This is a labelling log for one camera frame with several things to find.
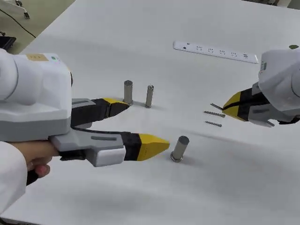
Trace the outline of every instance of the human hand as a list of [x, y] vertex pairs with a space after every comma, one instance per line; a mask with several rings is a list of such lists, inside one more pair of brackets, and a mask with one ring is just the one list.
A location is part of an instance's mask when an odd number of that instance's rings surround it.
[[53, 156], [59, 153], [50, 141], [13, 142], [26, 160], [27, 170], [34, 170], [39, 178], [49, 174], [50, 166], [47, 165]]

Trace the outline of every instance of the metal pin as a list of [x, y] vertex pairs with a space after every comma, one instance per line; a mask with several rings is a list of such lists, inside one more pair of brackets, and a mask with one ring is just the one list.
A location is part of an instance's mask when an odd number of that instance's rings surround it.
[[171, 152], [170, 158], [174, 162], [178, 163], [183, 159], [183, 153], [187, 149], [189, 139], [186, 136], [179, 137], [174, 151]]
[[149, 85], [148, 89], [147, 89], [147, 97], [146, 97], [146, 103], [145, 103], [146, 108], [151, 108], [151, 106], [152, 106], [153, 90], [154, 90], [154, 86]]
[[211, 103], [210, 105], [213, 106], [213, 107], [215, 107], [215, 108], [217, 108], [217, 109], [219, 109], [219, 110], [221, 110], [221, 111], [223, 111], [223, 108], [220, 107], [220, 106], [218, 106], [218, 105], [216, 105], [216, 104]]
[[210, 115], [214, 115], [214, 116], [220, 116], [220, 117], [222, 117], [222, 118], [225, 117], [225, 114], [220, 114], [220, 113], [216, 113], [216, 112], [204, 111], [204, 113], [210, 114]]
[[132, 81], [125, 81], [124, 82], [124, 100], [123, 102], [127, 103], [128, 105], [132, 105], [133, 104], [133, 100], [132, 100], [132, 86], [133, 83]]
[[218, 124], [218, 123], [213, 123], [213, 122], [210, 122], [210, 121], [206, 121], [205, 123], [208, 123], [208, 124], [211, 124], [211, 125], [214, 125], [214, 126], [217, 126], [217, 127], [222, 127], [222, 124]]

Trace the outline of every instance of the black cable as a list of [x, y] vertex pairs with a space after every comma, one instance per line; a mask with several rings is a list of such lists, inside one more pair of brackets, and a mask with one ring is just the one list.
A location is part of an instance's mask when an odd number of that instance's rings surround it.
[[26, 31], [27, 33], [29, 33], [31, 36], [33, 36], [34, 38], [36, 38], [36, 36], [34, 36], [32, 33], [30, 33], [28, 30], [26, 30], [15, 18], [13, 18], [10, 14], [4, 12], [2, 9], [0, 9], [1, 12], [3, 12], [5, 15], [9, 16], [10, 18], [12, 18], [20, 27], [22, 27], [22, 29], [24, 31]]

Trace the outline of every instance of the lab coat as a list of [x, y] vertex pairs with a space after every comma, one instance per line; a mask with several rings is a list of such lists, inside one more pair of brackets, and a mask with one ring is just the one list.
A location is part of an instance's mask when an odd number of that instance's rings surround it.
[[0, 142], [0, 215], [25, 193], [26, 180], [23, 154], [11, 144]]

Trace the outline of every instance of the white power strip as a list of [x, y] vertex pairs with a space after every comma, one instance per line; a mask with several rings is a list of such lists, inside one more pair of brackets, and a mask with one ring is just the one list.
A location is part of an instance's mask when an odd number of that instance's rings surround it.
[[212, 55], [231, 60], [238, 60], [244, 62], [258, 63], [257, 56], [254, 54], [240, 53], [234, 50], [224, 48], [216, 48], [201, 44], [192, 44], [182, 41], [174, 41], [173, 48], [176, 50], [186, 51], [190, 53], [198, 53], [204, 55]]

